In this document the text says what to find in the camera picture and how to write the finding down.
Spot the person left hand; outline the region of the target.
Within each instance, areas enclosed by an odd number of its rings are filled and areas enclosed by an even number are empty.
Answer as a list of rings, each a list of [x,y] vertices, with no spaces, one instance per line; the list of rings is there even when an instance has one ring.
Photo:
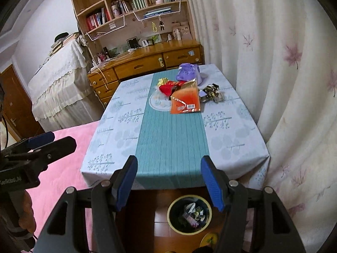
[[[34,217],[33,203],[31,197],[27,191],[24,191],[23,196],[23,213],[19,218],[19,226],[22,229],[28,230],[29,233],[33,234],[37,229],[37,224]]]

